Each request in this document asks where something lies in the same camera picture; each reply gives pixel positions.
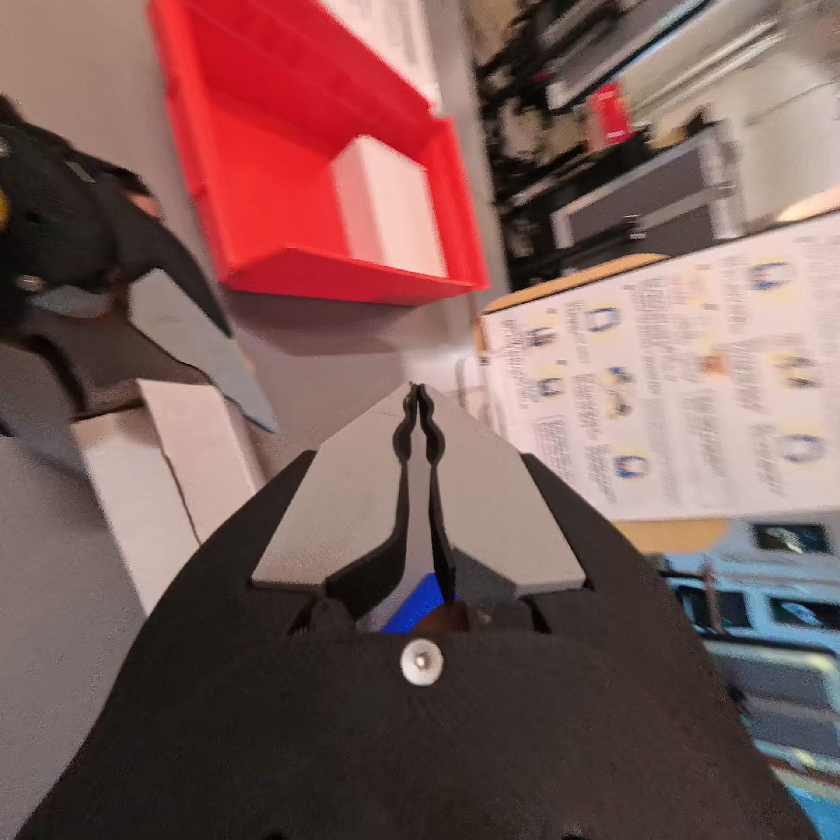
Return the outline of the blue plastic bin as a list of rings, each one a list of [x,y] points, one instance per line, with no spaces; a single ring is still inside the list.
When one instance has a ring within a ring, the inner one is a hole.
[[[435,573],[426,574],[385,622],[381,634],[440,634],[467,629],[463,606],[447,602]]]

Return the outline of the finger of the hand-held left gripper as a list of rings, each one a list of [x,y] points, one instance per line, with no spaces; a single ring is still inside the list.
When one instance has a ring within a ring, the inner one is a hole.
[[[129,320],[172,358],[205,374],[252,423],[270,434],[278,432],[274,411],[236,339],[161,269],[131,285]]]
[[[128,320],[121,295],[56,289],[36,295],[19,326],[22,348],[43,358],[70,400],[70,418],[88,419],[140,404],[137,380],[210,385]]]

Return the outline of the white cardboard box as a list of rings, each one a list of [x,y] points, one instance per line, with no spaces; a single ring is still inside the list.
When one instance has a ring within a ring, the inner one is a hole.
[[[448,277],[423,166],[370,135],[360,135],[332,160],[330,171],[351,257]]]
[[[138,380],[139,404],[71,425],[143,614],[266,483],[248,424],[212,385]]]

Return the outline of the grey equipment case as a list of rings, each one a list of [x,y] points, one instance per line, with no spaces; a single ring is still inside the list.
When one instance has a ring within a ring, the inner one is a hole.
[[[728,120],[660,151],[551,214],[553,243],[567,249],[627,217],[644,236],[632,254],[679,257],[745,234],[739,151]]]

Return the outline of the red plastic bin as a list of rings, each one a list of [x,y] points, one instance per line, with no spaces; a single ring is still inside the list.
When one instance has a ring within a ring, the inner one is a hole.
[[[150,24],[187,190],[235,291],[420,306],[490,288],[450,119],[320,2],[156,1]],[[426,171],[448,275],[351,255],[333,157],[370,135]]]

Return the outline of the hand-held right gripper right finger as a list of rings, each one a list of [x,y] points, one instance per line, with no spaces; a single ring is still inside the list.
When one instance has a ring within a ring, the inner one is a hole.
[[[428,385],[416,387],[429,528],[446,601],[578,591],[585,572],[522,455]]]

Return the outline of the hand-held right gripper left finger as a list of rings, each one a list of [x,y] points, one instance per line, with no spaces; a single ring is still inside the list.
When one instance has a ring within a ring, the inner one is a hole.
[[[412,434],[405,383],[318,449],[252,574],[258,585],[317,587],[379,549],[396,527],[403,457]]]

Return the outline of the red storage case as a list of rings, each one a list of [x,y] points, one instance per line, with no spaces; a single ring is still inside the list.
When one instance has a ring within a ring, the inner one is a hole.
[[[629,140],[635,133],[621,83],[611,80],[585,101],[585,131],[590,151]]]

